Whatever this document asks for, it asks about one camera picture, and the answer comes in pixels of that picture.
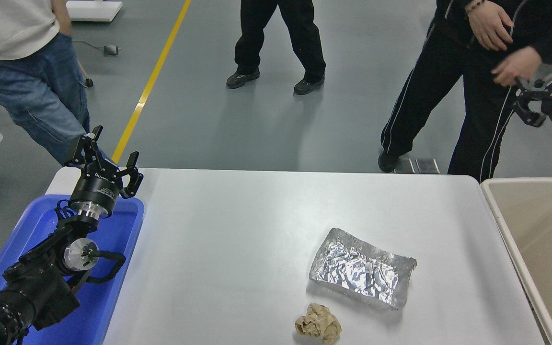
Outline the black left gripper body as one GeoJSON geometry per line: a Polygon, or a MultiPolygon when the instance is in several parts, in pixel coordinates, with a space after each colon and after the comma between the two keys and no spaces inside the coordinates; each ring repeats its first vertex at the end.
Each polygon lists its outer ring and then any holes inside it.
{"type": "Polygon", "coordinates": [[[122,188],[121,178],[115,175],[118,167],[110,162],[88,163],[69,199],[77,214],[111,216],[122,188]]]}

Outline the person's hand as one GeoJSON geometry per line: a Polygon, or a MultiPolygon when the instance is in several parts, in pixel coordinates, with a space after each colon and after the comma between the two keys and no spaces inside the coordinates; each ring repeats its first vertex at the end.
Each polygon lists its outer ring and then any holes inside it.
{"type": "Polygon", "coordinates": [[[504,9],[490,0],[473,0],[465,7],[467,20],[479,44],[486,50],[505,52],[513,43],[506,30],[513,22],[504,9]]]}
{"type": "Polygon", "coordinates": [[[519,49],[503,59],[493,70],[493,82],[502,87],[515,86],[518,79],[530,80],[542,63],[532,46],[519,49]]]}

